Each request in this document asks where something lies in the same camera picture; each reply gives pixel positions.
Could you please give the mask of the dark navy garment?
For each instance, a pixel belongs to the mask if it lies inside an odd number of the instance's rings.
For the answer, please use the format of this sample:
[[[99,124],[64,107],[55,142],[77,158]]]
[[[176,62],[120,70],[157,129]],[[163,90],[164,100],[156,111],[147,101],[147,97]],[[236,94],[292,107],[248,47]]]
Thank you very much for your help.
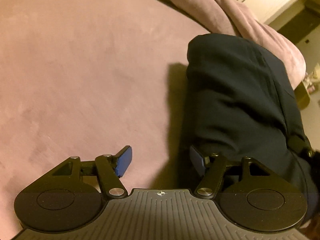
[[[187,59],[181,183],[198,182],[191,147],[233,161],[252,157],[299,188],[312,218],[319,210],[317,160],[283,62],[252,41],[222,34],[193,38]]]

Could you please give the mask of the purple bed sheet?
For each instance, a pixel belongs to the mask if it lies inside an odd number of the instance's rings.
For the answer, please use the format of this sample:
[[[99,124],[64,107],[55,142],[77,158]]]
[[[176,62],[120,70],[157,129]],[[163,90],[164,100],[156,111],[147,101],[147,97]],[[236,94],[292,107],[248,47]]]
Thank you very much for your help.
[[[177,185],[189,41],[159,0],[1,0],[1,239],[16,195],[70,156],[133,148],[127,189]]]

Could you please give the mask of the yellow side table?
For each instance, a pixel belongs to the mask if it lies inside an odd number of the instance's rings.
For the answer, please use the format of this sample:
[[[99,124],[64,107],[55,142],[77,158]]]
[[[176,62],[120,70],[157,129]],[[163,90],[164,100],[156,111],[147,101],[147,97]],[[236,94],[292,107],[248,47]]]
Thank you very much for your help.
[[[298,108],[300,110],[306,109],[306,107],[308,107],[311,99],[310,99],[310,95],[308,93],[308,90],[304,86],[303,82],[300,82],[299,85],[295,88],[294,94],[295,94]]]

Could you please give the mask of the flower bouquet on table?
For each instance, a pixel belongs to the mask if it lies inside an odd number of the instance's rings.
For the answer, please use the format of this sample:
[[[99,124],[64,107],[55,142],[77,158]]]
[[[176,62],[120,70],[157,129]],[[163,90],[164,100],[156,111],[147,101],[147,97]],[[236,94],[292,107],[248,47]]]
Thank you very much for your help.
[[[319,66],[319,63],[317,63],[311,73],[305,74],[303,85],[309,94],[319,91],[319,83],[320,83],[319,71],[320,71],[320,66]]]

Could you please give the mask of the purple duvet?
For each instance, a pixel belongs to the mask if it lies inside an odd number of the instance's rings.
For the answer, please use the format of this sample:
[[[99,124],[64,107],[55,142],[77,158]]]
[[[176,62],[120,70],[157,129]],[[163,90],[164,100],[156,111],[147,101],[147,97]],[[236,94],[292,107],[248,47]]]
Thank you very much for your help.
[[[283,61],[292,88],[304,79],[306,63],[300,50],[273,28],[260,23],[236,0],[169,0],[212,33],[241,36],[272,52]]]

